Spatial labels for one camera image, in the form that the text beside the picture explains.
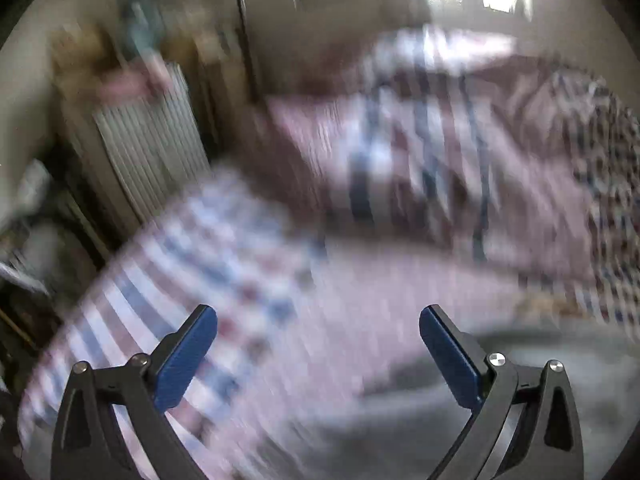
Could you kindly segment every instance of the pink bedspread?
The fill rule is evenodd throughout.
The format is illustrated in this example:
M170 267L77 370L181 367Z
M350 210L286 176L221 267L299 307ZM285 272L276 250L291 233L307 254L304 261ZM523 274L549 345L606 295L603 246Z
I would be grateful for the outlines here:
M55 420L74 361L150 351L200 302L220 334L168 418L216 480L261 428L349 402L424 352L426 304L466 328L543 288L638 338L640 128L603 81L518 54L511 38L433 27L338 66L314 96L267 100L242 140L298 213L338 230L309 231L217 167L116 258L44 354L20 407L24 442ZM313 258L321 234L327 255Z
M426 26L306 81L243 131L292 206L572 290L638 334L640 128L603 80L513 38Z

